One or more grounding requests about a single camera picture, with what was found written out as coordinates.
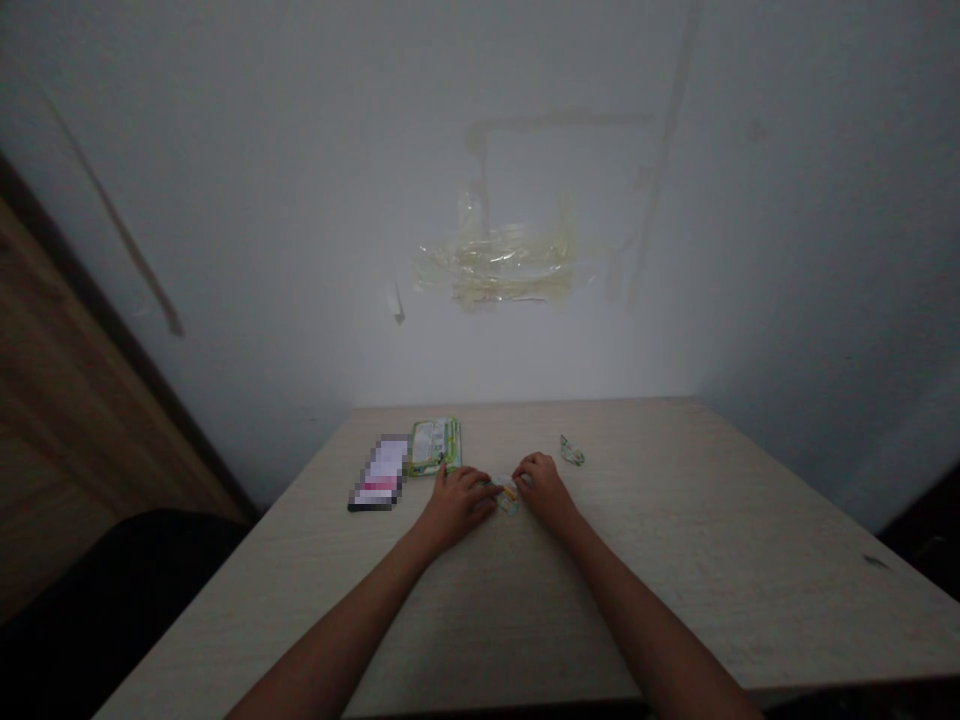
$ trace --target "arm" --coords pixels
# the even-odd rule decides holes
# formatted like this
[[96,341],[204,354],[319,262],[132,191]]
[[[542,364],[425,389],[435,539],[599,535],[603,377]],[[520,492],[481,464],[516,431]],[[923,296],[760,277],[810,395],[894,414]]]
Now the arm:
[[[521,479],[524,474],[531,478],[529,485]],[[553,458],[528,455],[513,477],[524,503],[580,569],[630,674],[657,717],[761,717],[703,643],[580,515]]]
[[437,557],[490,517],[502,488],[486,473],[441,467],[423,514],[360,584],[317,621],[227,716],[339,717],[417,580]]

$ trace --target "light wood tabletop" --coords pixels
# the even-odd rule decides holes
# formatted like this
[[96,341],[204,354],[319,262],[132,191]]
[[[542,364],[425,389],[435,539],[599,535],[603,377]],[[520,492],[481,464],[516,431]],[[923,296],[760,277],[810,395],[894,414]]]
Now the light wood tabletop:
[[[749,690],[960,674],[960,605],[692,399],[356,410],[101,710],[222,717],[413,524],[348,513],[381,434],[454,415],[463,457],[557,461],[583,515]],[[560,459],[560,434],[586,464]],[[589,592],[525,508],[424,574],[347,716],[634,698]]]

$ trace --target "food wrapper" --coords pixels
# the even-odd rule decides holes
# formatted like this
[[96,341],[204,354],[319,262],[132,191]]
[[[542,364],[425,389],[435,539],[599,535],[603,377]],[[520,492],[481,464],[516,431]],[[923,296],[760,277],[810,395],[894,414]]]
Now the food wrapper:
[[580,449],[563,435],[560,436],[560,455],[562,455],[563,459],[568,463],[576,465],[577,467],[580,467],[587,461],[586,458],[583,457],[583,453],[580,452]]

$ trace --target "hand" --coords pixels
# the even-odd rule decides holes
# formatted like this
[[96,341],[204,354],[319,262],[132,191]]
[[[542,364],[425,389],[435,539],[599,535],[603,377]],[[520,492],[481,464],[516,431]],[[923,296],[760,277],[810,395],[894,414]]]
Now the hand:
[[[529,485],[521,477],[524,474],[531,478]],[[524,504],[554,535],[561,536],[580,516],[549,455],[527,455],[513,471],[513,481],[520,490]]]
[[433,495],[410,530],[432,557],[452,548],[494,513],[497,504],[491,498],[503,488],[482,484],[489,480],[489,475],[472,467],[454,470],[447,477],[446,463],[440,466]]

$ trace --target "snack package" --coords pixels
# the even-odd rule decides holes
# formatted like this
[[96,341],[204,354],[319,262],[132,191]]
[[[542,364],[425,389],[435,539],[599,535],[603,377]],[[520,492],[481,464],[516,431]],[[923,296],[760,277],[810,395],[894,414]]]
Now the snack package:
[[515,515],[520,508],[520,492],[516,484],[506,475],[491,475],[487,485],[500,485],[503,492],[497,495],[497,505],[507,515]]
[[436,475],[444,462],[447,463],[447,473],[463,466],[460,421],[445,417],[415,423],[410,448],[410,475]]
[[560,455],[568,463],[576,465],[577,467],[580,467],[586,462],[583,453],[580,452],[580,448],[567,440],[563,435],[560,436]]

